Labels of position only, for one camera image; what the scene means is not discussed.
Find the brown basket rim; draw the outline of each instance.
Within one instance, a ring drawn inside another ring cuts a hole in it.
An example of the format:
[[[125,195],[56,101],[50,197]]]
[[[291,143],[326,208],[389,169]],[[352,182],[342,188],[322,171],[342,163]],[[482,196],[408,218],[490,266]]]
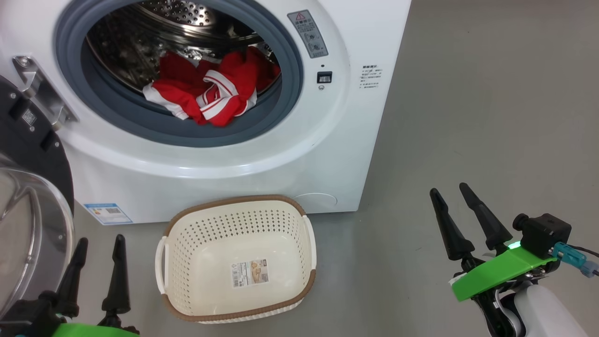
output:
[[[228,198],[228,199],[224,199],[224,200],[218,200],[218,201],[213,201],[210,203],[205,203],[205,204],[201,204],[201,205],[197,205],[197,206],[193,206],[190,208],[187,208],[181,212],[179,212],[177,215],[175,215],[172,220],[169,222],[167,229],[164,231],[164,236],[167,236],[171,233],[171,230],[173,229],[173,227],[175,226],[175,224],[177,223],[177,221],[181,220],[182,217],[186,216],[187,214],[193,213],[193,212],[197,212],[199,210],[204,210],[204,209],[209,209],[209,208],[213,208],[213,207],[219,207],[219,206],[225,206],[228,204],[237,204],[237,203],[246,203],[246,202],[251,202],[251,201],[283,201],[286,203],[291,204],[293,207],[295,207],[299,214],[301,216],[306,215],[304,209],[300,206],[299,203],[297,203],[297,201],[285,197],[283,195],[253,195],[253,196],[247,196],[247,197],[235,197],[235,198]],[[239,311],[239,312],[232,312],[230,314],[220,314],[220,315],[202,315],[202,316],[190,316],[190,315],[184,315],[182,314],[180,311],[178,311],[177,309],[175,309],[175,307],[173,306],[173,304],[171,303],[171,301],[168,299],[168,295],[167,294],[162,294],[162,299],[163,302],[165,304],[165,306],[167,307],[167,309],[177,318],[184,320],[184,321],[193,321],[193,322],[204,322],[204,321],[222,321],[222,320],[231,320],[231,319],[236,319],[236,318],[242,318],[242,317],[248,317],[248,316],[253,316],[253,315],[259,315],[259,314],[264,314],[266,312],[270,312],[273,310],[278,310],[278,309],[282,309],[285,308],[287,306],[293,305],[297,302],[299,302],[300,300],[302,300],[312,289],[312,285],[314,284],[314,280],[316,279],[316,269],[312,269],[310,271],[310,277],[308,279],[308,283],[306,283],[304,289],[302,290],[302,292],[300,292],[297,296],[295,296],[294,298],[284,301],[284,302],[280,302],[277,304],[273,304],[273,305],[269,305],[269,306],[265,306],[262,308],[258,308],[258,309],[252,309],[252,310],[246,310],[246,311]]]

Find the barcode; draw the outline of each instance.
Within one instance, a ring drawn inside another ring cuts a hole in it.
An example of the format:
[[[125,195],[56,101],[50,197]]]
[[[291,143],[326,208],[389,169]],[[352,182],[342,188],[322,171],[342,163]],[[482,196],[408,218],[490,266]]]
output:
[[[239,287],[239,273],[237,268],[233,269],[233,288]]]

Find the gray rubber seal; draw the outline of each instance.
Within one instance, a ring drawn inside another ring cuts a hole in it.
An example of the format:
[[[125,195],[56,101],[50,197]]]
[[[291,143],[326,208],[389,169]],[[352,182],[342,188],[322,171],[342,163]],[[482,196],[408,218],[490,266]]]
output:
[[[147,102],[114,80],[84,43],[95,22],[135,0],[74,0],[56,28],[56,59],[79,98],[109,123],[154,142],[208,148],[245,142],[277,125],[294,107],[303,83],[299,51],[287,30],[270,12],[252,0],[202,0],[252,27],[277,56],[282,76],[260,96],[250,112],[224,128],[182,121],[163,107]]]

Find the green light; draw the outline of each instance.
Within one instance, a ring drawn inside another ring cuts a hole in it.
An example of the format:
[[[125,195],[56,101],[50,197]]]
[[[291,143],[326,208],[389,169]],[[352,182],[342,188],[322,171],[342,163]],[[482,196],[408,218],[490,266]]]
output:
[[[511,243],[509,246],[507,246],[510,249],[514,249],[514,248],[518,248],[520,247],[520,241],[516,241],[514,243]]]

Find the black cable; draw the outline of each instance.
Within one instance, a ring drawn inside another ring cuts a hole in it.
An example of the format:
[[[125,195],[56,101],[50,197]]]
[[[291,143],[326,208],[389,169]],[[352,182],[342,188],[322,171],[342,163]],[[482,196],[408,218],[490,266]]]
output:
[[[576,249],[577,251],[583,251],[583,252],[587,252],[587,253],[589,253],[589,254],[593,254],[593,255],[595,255],[596,257],[599,257],[599,253],[597,253],[597,252],[594,252],[594,251],[592,251],[592,250],[590,250],[590,249],[586,249],[586,248],[582,248],[582,247],[578,247],[578,246],[573,246],[573,245],[568,245],[568,246],[570,246],[570,247],[572,247],[572,248]]]

